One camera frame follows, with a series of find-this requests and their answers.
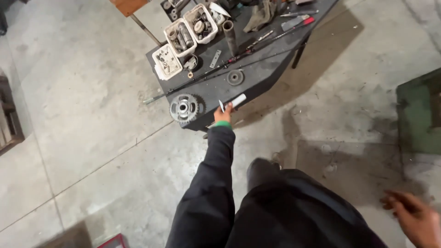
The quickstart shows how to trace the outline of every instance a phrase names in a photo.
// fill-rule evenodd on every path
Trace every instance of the white plastic container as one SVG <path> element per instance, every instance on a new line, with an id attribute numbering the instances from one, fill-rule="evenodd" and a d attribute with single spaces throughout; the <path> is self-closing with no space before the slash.
<path id="1" fill-rule="evenodd" d="M 202 9 L 205 12 L 205 14 L 207 15 L 207 21 L 210 22 L 211 27 L 213 28 L 213 31 L 211 31 L 211 33 L 209 35 L 207 35 L 205 38 L 203 38 L 202 40 L 199 40 L 199 34 L 195 33 L 194 24 L 193 24 L 194 19 L 198 15 L 200 9 Z M 216 22 L 213 20 L 213 17 L 211 16 L 210 12 L 207 10 L 205 5 L 203 5 L 203 4 L 198 4 L 192 10 L 185 13 L 184 20 L 187 23 L 187 25 L 190 27 L 190 34 L 196 39 L 196 42 L 199 44 L 207 44 L 208 42 L 212 41 L 214 39 L 214 37 L 216 36 L 217 31 L 219 30 L 217 28 Z"/>
<path id="2" fill-rule="evenodd" d="M 193 40 L 193 46 L 189 47 L 187 50 L 183 51 L 183 52 L 178 52 L 178 50 L 176 50 L 174 43 L 168 38 L 168 33 L 172 30 L 179 30 L 178 26 L 180 23 L 184 23 L 185 27 L 187 27 L 188 32 L 190 33 L 191 39 Z M 174 21 L 172 24 L 168 25 L 167 27 L 165 27 L 164 29 L 164 34 L 165 34 L 165 38 L 167 39 L 167 42 L 170 44 L 170 47 L 173 49 L 173 52 L 176 54 L 176 56 L 178 58 L 184 57 L 186 55 L 192 54 L 196 51 L 196 47 L 198 46 L 196 40 L 194 39 L 194 36 L 192 35 L 192 29 L 188 26 L 188 23 L 186 21 L 184 21 L 183 18 L 179 18 L 176 21 Z"/>
<path id="3" fill-rule="evenodd" d="M 163 64 L 156 58 L 156 55 L 161 54 L 161 57 L 164 58 L 165 62 L 168 65 L 168 68 L 164 69 Z M 182 65 L 179 61 L 178 57 L 176 57 L 175 52 L 172 49 L 170 44 L 165 44 L 157 51 L 152 54 L 153 60 L 155 61 L 155 71 L 158 74 L 158 78 L 162 80 L 169 80 L 174 77 L 176 74 L 182 71 Z"/>

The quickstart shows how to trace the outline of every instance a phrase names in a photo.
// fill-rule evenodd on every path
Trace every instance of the plastic tub of parts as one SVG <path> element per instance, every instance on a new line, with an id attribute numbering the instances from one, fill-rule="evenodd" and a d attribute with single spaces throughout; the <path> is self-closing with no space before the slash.
<path id="1" fill-rule="evenodd" d="M 152 54 L 158 78 L 169 80 L 182 71 L 182 65 L 170 44 L 165 44 Z"/>
<path id="2" fill-rule="evenodd" d="M 207 44 L 212 41 L 219 30 L 210 12 L 203 4 L 198 4 L 185 13 L 184 19 L 199 44 Z"/>
<path id="3" fill-rule="evenodd" d="M 164 29 L 165 38 L 178 58 L 194 53 L 198 46 L 188 23 L 179 18 Z"/>

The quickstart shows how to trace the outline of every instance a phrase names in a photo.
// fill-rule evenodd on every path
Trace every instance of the black sleeve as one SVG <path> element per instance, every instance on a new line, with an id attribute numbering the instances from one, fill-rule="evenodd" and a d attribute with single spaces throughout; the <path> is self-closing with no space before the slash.
<path id="1" fill-rule="evenodd" d="M 205 159 L 176 209 L 167 248 L 224 247 L 234 222 L 231 177 L 235 135 L 228 127 L 208 132 Z"/>

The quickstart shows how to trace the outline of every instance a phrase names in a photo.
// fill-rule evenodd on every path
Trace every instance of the hand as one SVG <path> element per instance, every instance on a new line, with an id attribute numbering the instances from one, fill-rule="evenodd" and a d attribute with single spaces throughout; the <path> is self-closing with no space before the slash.
<path id="1" fill-rule="evenodd" d="M 231 112 L 233 112 L 233 104 L 228 103 L 225 108 L 225 112 L 222 112 L 222 108 L 219 106 L 214 112 L 214 122 L 218 122 L 220 120 L 225 120 L 231 123 Z"/>
<path id="2" fill-rule="evenodd" d="M 401 229 L 418 248 L 441 248 L 440 215 L 411 193 L 386 190 L 380 199 L 386 210 L 393 209 Z"/>

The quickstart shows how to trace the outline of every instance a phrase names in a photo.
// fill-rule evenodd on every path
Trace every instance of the flat metal plate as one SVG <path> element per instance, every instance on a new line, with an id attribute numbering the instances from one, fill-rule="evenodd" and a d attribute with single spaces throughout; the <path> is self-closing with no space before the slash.
<path id="1" fill-rule="evenodd" d="M 219 56 L 221 55 L 221 52 L 222 51 L 220 51 L 220 50 L 216 51 L 216 54 L 214 55 L 214 58 L 213 58 L 213 60 L 211 61 L 211 64 L 210 64 L 211 68 L 214 68 L 214 66 L 216 65 L 217 59 L 219 59 Z"/>

